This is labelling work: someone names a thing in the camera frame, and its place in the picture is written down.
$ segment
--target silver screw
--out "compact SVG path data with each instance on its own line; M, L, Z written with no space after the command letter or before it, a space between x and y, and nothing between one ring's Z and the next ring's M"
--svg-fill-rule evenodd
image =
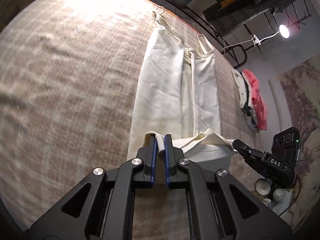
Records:
M93 170L93 174L94 175L101 175L103 173L103 169L102 168L95 168Z
M225 169L218 169L217 174L221 177L224 177L228 175L228 172Z
M190 161L189 161L188 159L180 159L180 160L179 160L179 163L180 163L181 165L188 165L188 164L190 163Z
M131 163L132 163L133 165L139 165L141 162L142 162L142 160L140 160L139 158L135 158L135 159L133 159L133 160L131 161Z

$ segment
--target white ring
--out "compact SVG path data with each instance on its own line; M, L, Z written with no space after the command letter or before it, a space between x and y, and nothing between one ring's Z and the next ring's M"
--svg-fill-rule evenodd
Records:
M162 8L162 9L163 9L163 12L162 12L162 13L159 13L159 12L158 12L158 8ZM165 8L164 8L163 6L158 6L158 7L156 8L156 12L157 12L159 15L162 15L162 14L165 12Z

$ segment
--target brown blanket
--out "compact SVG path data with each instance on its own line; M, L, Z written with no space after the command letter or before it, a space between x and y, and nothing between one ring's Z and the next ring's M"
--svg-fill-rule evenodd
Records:
M26 225L94 168L109 170L126 160L156 6L148 0L36 0L0 34L1 198ZM164 17L200 50L193 28L170 12ZM221 133L254 147L231 69L217 52ZM142 203L134 238L188 238L183 191L138 191L136 206Z

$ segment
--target lit lamp head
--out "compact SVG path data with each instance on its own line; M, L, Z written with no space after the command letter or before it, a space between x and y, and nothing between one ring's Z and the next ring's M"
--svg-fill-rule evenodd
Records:
M286 26L281 24L279 26L279 32L281 33L282 37L284 37L286 39L289 38L289 30Z

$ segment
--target black device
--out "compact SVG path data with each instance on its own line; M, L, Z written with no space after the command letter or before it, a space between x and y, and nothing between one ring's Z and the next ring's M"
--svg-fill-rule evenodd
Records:
M165 136L164 144L167 186L186 192L190 239L292 238L290 226L228 171L208 171L185 159L183 151L172 146L171 135ZM90 172L27 233L1 202L2 239L130 240L135 189L153 187L157 155L157 142L151 135L148 146L140 148L136 158L117 169L96 168Z
M300 155L300 133L291 127L273 137L272 153L252 149L240 140L233 147L257 173L275 184L273 188L292 188L297 182L294 172Z

